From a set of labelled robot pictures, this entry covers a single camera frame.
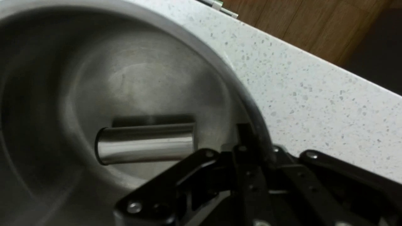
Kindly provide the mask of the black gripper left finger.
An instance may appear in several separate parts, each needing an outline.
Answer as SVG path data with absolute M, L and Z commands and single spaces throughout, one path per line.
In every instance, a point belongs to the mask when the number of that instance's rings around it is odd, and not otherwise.
M 232 154 L 201 148 L 133 190 L 113 208 L 115 226 L 184 226 L 232 186 Z

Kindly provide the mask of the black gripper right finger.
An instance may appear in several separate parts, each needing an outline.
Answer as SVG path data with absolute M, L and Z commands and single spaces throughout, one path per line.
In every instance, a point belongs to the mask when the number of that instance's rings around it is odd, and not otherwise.
M 274 154 L 304 226 L 402 226 L 401 183 L 314 149 Z

